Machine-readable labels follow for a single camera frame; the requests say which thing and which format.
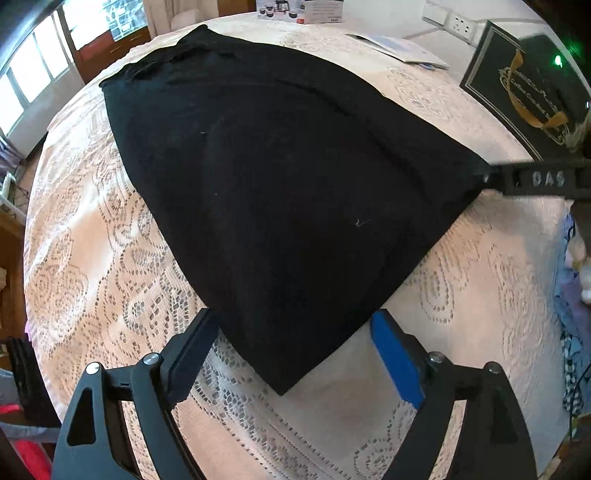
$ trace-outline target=gold ribbon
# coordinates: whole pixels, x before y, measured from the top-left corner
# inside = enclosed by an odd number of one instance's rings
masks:
[[[555,113],[550,120],[543,124],[535,117],[533,113],[531,113],[523,105],[523,103],[521,103],[521,100],[519,100],[517,96],[511,91],[511,75],[522,65],[523,56],[521,55],[521,50],[516,49],[515,57],[513,57],[513,61],[511,62],[511,66],[509,67],[509,73],[507,75],[507,85],[505,86],[505,89],[507,90],[507,93],[509,93],[509,99],[511,100],[511,103],[513,104],[513,107],[515,108],[519,116],[534,128],[556,128],[560,125],[568,123],[569,118],[564,114],[564,112],[558,112]]]

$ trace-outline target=electrical outlet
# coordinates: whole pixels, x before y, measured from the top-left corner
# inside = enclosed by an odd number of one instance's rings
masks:
[[[445,29],[452,35],[470,43],[476,30],[476,23],[452,12],[447,17]]]

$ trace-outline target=lace pattern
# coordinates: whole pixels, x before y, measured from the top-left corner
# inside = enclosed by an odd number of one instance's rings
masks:
[[[445,72],[373,51],[345,37],[344,25],[282,24],[249,14],[207,23],[222,34],[338,63],[489,162],[528,157]],[[204,306],[127,178],[98,88],[125,63],[174,44],[191,28],[133,48],[48,129],[27,219],[25,294],[41,372],[61,417],[86,364],[134,364]],[[554,199],[481,195],[386,304],[428,350],[459,364],[504,366],[538,469],[567,424],[560,329],[550,307],[565,211]],[[126,407],[125,414],[142,474],[155,479],[135,412]],[[445,477],[461,414],[458,404],[433,479]],[[370,480],[383,475],[414,410],[400,400],[364,326],[283,397],[220,334],[174,415],[210,479]]]

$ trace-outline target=metal screw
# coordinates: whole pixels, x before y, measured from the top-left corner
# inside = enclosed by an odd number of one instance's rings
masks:
[[[144,357],[144,363],[146,365],[154,365],[158,360],[160,360],[160,356],[157,353],[149,353]]]
[[[503,367],[496,362],[488,362],[484,367],[492,374],[500,374],[503,371]]]
[[[86,366],[86,373],[89,375],[94,375],[100,370],[100,363],[92,362]]]
[[[434,364],[440,364],[445,360],[445,355],[441,352],[429,352],[429,360]]]

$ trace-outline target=black cloth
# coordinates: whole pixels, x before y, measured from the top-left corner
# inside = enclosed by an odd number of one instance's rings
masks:
[[[60,419],[47,393],[31,342],[28,339],[8,337],[1,343],[4,343],[8,350],[24,417],[37,427],[61,427]]]
[[[279,394],[388,299],[488,169],[338,65],[205,26],[100,85],[184,275]]]

